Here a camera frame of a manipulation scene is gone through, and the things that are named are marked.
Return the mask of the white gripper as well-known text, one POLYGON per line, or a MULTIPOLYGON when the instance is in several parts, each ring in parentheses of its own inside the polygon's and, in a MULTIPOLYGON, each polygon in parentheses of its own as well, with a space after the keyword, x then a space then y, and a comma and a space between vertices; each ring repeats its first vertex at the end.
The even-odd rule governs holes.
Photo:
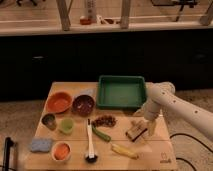
MULTIPOLYGON (((152 136, 155 133, 156 128, 156 121, 154 121, 160 114, 161 106, 157 103, 146 103, 145 104, 145 111, 144 111, 144 118, 148 120, 147 128, 148 134, 152 136)), ((133 126, 136 126, 139 122, 131 121, 133 126)))

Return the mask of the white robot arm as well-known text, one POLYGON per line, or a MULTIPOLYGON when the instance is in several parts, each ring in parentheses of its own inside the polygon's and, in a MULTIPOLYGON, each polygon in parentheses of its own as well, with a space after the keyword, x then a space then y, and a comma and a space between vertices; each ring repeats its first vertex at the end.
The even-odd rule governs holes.
POLYGON ((156 128, 156 119, 162 107, 181 116, 186 122, 213 141, 213 113, 193 105, 175 95, 175 86, 171 82, 148 83, 146 85, 147 100, 134 113, 147 121, 149 135, 156 128))

